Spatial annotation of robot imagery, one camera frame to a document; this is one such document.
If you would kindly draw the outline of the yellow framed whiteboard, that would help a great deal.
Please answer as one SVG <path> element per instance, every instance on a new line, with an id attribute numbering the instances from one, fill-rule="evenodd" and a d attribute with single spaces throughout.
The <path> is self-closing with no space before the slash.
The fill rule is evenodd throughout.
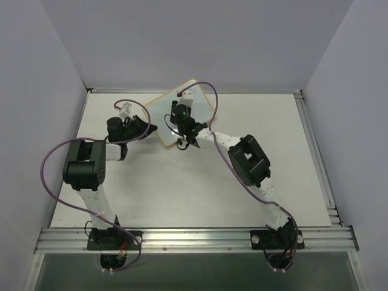
<path id="1" fill-rule="evenodd" d="M 172 124 L 168 119 L 171 113 L 173 101 L 178 102 L 176 92 L 178 90 L 181 91 L 182 89 L 196 82 L 196 79 L 190 79 L 187 82 L 175 87 L 174 89 L 171 89 L 169 92 L 164 93 L 156 99 L 145 104 L 145 108 L 150 114 L 151 123 L 158 126 L 156 134 L 165 147 L 173 146 L 178 139 L 178 135 L 174 133 L 177 132 L 178 129 L 176 125 Z M 214 112 L 211 102 L 204 94 L 200 85 L 195 85 L 191 88 L 195 89 L 196 91 L 196 95 L 191 107 L 191 115 L 197 122 L 209 122 Z"/>

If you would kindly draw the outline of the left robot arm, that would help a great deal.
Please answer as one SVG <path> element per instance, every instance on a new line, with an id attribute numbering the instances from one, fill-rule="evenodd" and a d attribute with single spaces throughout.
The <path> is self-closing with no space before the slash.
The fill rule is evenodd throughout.
<path id="1" fill-rule="evenodd" d="M 82 198 L 94 229 L 108 230 L 113 223 L 118 224 L 102 185 L 106 162 L 125 160 L 129 141 L 144 139 L 157 129 L 136 115 L 125 119 L 112 117 L 107 120 L 107 139 L 70 142 L 62 177 Z"/>

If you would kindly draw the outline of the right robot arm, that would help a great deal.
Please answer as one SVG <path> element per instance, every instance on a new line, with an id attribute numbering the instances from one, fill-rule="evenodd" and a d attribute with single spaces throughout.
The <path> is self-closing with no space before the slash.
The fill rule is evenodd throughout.
<path id="1" fill-rule="evenodd" d="M 169 121 L 160 116 L 151 117 L 144 108 L 147 120 L 138 116 L 132 119 L 139 123 L 140 133 L 149 136 L 156 132 L 166 147 L 176 145 L 180 150 L 189 146 L 200 149 L 205 144 L 214 143 L 225 164 L 245 188 L 262 205 L 266 226 L 276 232 L 290 227 L 296 229 L 293 216 L 278 203 L 278 196 L 271 182 L 270 161 L 257 140 L 252 135 L 230 136 L 212 130 L 213 118 L 198 122 L 192 116 L 189 105 L 172 102 Z"/>

